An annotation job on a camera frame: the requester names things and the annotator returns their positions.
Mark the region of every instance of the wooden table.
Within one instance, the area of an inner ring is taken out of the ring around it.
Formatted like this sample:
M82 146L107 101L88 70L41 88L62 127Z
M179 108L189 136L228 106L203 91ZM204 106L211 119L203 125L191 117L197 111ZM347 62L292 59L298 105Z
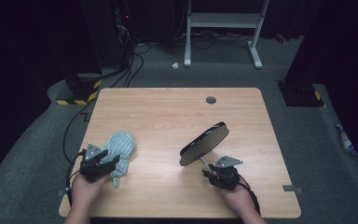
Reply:
M215 104L208 104L212 96ZM223 121L228 136L204 156L243 160L239 173L252 186L263 217L299 217L292 185L260 90L255 88L131 88L101 90L85 134L102 147L117 131L131 133L136 149L127 175L106 184L92 217L237 217L202 174L201 161L179 164L180 150ZM74 171L78 169L77 160ZM60 215L69 212L63 197Z

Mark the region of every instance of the small metal bracket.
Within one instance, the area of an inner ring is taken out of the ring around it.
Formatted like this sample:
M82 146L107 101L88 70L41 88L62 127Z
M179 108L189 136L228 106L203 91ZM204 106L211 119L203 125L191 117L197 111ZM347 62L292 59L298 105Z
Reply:
M238 164L242 164L242 163L243 163L243 161L241 161L241 160L237 160L237 159L234 159L234 158L231 158L228 156L223 156L217 162L215 162L213 166L219 167L219 168L225 168L228 166L238 165Z
M86 161L92 160L93 158L100 155L101 153L103 153L103 151L99 147L96 147L93 144L88 143L85 160Z
M284 191L294 191L295 194L302 194L304 193L302 188L297 188L296 185L283 185Z
M63 190L60 190L60 189L59 189L59 190L57 191L56 196L61 198L63 195L64 195Z

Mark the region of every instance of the hole in table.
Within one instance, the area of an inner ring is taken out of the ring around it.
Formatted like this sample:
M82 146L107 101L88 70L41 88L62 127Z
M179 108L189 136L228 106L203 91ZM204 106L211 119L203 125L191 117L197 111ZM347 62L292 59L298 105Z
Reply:
M214 98L213 96L208 96L206 98L206 103L213 105L214 103L216 103L216 98Z

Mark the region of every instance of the black cable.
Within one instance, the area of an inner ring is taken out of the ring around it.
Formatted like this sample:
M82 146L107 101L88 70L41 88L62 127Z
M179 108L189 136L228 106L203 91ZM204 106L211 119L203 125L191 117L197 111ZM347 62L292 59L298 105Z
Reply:
M142 51L142 52L134 52L134 54L143 54L143 53L146 53L146 52L148 52L148 51L150 51L152 49L152 45L150 43L147 43L147 42L145 42L143 44L138 44L138 45L135 46L135 48L138 48L139 46L142 46L142 45L147 45L149 48L147 50Z
M72 179L72 177L74 177L74 175L76 175L77 173L79 173L80 172L80 169L79 170L77 170L76 172L74 172L73 174L71 174L71 179Z
M72 178L72 170L74 169L75 162L77 157L84 156L86 153L86 150L82 150L81 152L77 153L76 156L71 160L71 163L69 164L68 171L66 172L66 195L68 196L68 202L69 205L72 206L72 190L71 190L71 178Z
M127 69L127 66L123 66L122 68L120 68L119 70L117 70L115 72L111 72L111 73L108 73L108 74L105 74L105 75L102 75L102 76L99 76L99 77L92 77L90 79L87 79L87 81L99 81L99 80L102 80L104 78L113 77L115 75L118 75L118 74L122 73L126 69Z
M94 104L94 102L96 102L96 100L92 101L91 103L89 103L88 105L84 106L79 112L77 112L76 115L74 115L74 117L71 119L71 121L69 122L68 126L66 126L66 130L65 133L63 134L63 139L62 139L62 152L63 152L63 156L66 158L66 160L68 162L71 162L71 160L69 159L68 155L66 154L66 148L65 148L65 141L66 141L66 135L68 134L68 130L69 127L71 126L72 122L74 122L75 118L81 113L83 112L86 108L88 108L90 105Z
M185 0L183 0L183 14L182 14L182 21L180 23L180 26L179 26L179 29L178 29L178 32L176 32L176 35L175 37L177 37L180 33L180 31L182 30L182 26L183 26L183 23L185 21L185 13L186 13L186 4L185 4Z
M214 37L212 32L208 32L208 33L205 33L205 34L198 35L198 36L196 36L196 38L201 40L201 41L215 40L215 37Z
M260 204L258 203L255 193L251 190L251 186L248 184L248 182L246 182L245 178L243 178L243 176L241 176L241 175L239 175L239 176L240 176L240 178L242 178L243 181L245 181L246 185L242 184L240 181L238 182L238 184L243 186L251 194L252 201L255 204L255 211L258 213L258 215L261 215L260 214Z
M138 56L142 60L142 63L139 66L139 68L135 71L135 73L132 75L132 77L130 78L129 82L127 83L127 88L130 86L132 79L136 76L136 74L139 72L139 70L141 70L141 68L144 66L144 61L145 61L144 58L139 54L134 54L134 56Z
M134 57L133 57L133 55L131 55L131 56L132 56L131 67L130 67L130 71L129 71L128 74L127 74L126 79L124 80L124 82L123 82L123 84L122 84L122 87L123 87L123 88L125 88L125 87L127 86L127 82L129 81L129 78L130 78L131 73L132 73L132 65L133 65Z
M80 113L81 115L84 115L83 121L84 122L89 122L90 118L89 118L89 113Z
M216 38L216 42L217 43L239 43L245 40L248 40L249 37L244 38L243 40L240 40L241 37L243 37L243 35L238 35L237 37L235 37L234 39L231 40L225 40L225 39L219 39L218 37Z
M127 75L127 73L129 73L129 71L131 70L131 66L129 66L126 70L126 72L115 82L113 83L110 88L113 88L114 86L116 86L116 84L118 84L118 82L124 77Z
M208 49L208 48L210 48L211 46L213 46L214 43L216 43L216 40L215 40L215 38L213 37L213 38L212 38L212 44L211 44L210 46L207 46L207 47L202 48L202 47L198 47L197 45L194 45L194 43L191 42L191 47L193 47L193 48L195 48L195 49Z

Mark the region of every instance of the forearm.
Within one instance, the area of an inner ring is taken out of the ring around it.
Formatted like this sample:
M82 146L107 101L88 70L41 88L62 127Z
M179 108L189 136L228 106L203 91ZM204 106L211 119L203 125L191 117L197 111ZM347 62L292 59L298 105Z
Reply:
M63 224L89 224L89 208L73 206Z
M253 208L239 212L243 224L267 224Z

